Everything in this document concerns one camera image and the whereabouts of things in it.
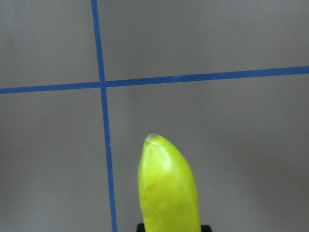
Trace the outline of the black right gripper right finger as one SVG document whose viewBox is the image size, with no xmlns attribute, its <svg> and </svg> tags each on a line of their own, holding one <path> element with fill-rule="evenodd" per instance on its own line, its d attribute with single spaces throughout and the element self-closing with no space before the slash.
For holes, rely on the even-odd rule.
<svg viewBox="0 0 309 232">
<path fill-rule="evenodd" d="M 209 225 L 201 225 L 201 232 L 211 232 L 211 227 Z"/>
</svg>

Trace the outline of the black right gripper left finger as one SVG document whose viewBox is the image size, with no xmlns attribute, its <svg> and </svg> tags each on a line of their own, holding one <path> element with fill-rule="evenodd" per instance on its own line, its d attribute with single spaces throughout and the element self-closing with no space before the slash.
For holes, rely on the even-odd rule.
<svg viewBox="0 0 309 232">
<path fill-rule="evenodd" d="M 143 223 L 138 223 L 136 227 L 136 232 L 145 232 L 145 227 Z"/>
</svg>

